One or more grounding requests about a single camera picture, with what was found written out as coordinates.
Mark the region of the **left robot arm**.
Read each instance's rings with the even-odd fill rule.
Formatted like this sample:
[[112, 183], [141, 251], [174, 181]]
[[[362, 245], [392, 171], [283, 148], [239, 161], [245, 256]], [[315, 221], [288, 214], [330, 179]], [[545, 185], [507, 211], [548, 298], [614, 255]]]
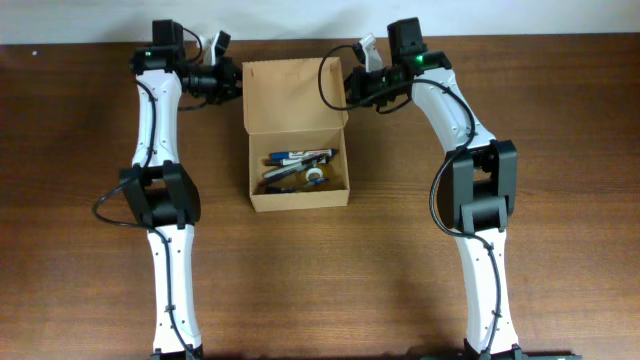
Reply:
[[177, 119], [189, 94], [203, 106], [241, 96], [242, 74], [225, 52], [220, 31], [186, 54], [187, 29], [173, 20], [152, 23], [152, 41], [134, 52], [130, 69], [139, 96], [139, 129], [131, 165], [119, 173], [135, 226], [147, 233], [153, 255], [155, 359], [201, 359], [192, 283], [192, 246], [201, 216], [197, 187], [179, 160]]

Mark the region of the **grey Sharpie marker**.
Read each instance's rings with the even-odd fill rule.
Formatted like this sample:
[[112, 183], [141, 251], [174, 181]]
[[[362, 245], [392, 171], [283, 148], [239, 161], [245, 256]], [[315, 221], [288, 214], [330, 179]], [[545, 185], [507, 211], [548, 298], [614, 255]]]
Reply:
[[296, 174], [306, 169], [315, 167], [320, 162], [321, 162], [321, 159], [317, 158], [317, 159], [303, 160], [296, 164], [287, 165], [283, 168], [266, 173], [264, 175], [264, 182], [273, 183], [273, 182], [279, 181], [289, 175]]

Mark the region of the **yellow tape roll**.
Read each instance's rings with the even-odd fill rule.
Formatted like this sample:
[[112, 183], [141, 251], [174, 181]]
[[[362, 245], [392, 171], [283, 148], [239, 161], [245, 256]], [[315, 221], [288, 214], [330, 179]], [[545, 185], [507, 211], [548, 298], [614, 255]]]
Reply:
[[328, 182], [333, 177], [333, 170], [328, 167], [313, 167], [302, 173], [302, 179], [306, 183], [319, 185]]

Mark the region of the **cardboard box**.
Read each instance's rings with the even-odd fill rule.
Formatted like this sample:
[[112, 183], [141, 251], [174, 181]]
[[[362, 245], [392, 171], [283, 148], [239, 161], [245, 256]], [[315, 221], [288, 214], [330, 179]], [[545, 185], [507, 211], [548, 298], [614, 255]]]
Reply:
[[[243, 71], [244, 127], [249, 136], [249, 194], [257, 212], [339, 207], [348, 204], [350, 182], [345, 132], [348, 114], [341, 62], [302, 58], [246, 62]], [[329, 182], [286, 194], [265, 194], [264, 161], [274, 152], [338, 149]], [[302, 173], [271, 184], [306, 183]]]

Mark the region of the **blue ballpoint pen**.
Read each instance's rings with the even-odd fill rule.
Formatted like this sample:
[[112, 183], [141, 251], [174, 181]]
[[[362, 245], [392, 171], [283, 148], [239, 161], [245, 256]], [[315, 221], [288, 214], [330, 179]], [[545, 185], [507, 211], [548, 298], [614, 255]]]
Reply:
[[297, 186], [287, 187], [287, 188], [267, 186], [265, 188], [265, 194], [286, 194], [286, 193], [300, 192], [302, 190], [306, 190], [308, 188], [312, 188], [312, 187], [327, 183], [329, 182], [329, 180], [330, 180], [329, 178], [324, 178], [324, 177], [317, 178], [317, 179], [309, 180], [303, 185], [297, 185]]

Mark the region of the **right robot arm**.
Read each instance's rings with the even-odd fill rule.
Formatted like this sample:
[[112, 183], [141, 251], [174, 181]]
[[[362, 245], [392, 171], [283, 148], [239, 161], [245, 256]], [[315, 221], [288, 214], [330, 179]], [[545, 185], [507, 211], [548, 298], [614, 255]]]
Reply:
[[405, 96], [431, 124], [445, 152], [429, 194], [429, 211], [438, 228], [454, 238], [460, 254], [467, 298], [465, 359], [521, 359], [505, 280], [504, 251], [515, 208], [518, 153], [499, 141], [471, 110], [447, 56], [427, 48], [418, 19], [387, 28], [392, 63], [385, 66], [372, 35], [353, 50], [360, 67], [345, 81], [352, 107], [388, 103]]

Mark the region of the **black whiteboard marker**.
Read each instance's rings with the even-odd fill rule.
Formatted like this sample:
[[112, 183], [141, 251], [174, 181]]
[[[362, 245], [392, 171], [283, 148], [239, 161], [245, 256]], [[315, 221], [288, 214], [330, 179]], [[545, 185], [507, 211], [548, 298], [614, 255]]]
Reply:
[[285, 167], [293, 164], [298, 164], [306, 160], [317, 160], [319, 163], [323, 164], [323, 163], [326, 163], [327, 161], [330, 161], [331, 157], [328, 155], [321, 154], [321, 155], [311, 155], [311, 156], [297, 158], [297, 159], [279, 159], [279, 160], [268, 159], [264, 161], [264, 165]]

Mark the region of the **blue whiteboard marker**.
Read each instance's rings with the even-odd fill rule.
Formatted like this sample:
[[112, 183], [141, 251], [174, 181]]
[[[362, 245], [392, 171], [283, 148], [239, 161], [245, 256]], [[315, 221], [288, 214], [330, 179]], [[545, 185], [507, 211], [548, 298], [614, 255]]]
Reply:
[[335, 156], [339, 152], [338, 149], [318, 149], [318, 150], [303, 150], [303, 151], [290, 151], [290, 152], [274, 152], [269, 155], [271, 160], [293, 160], [302, 159], [309, 156], [328, 155], [330, 157]]

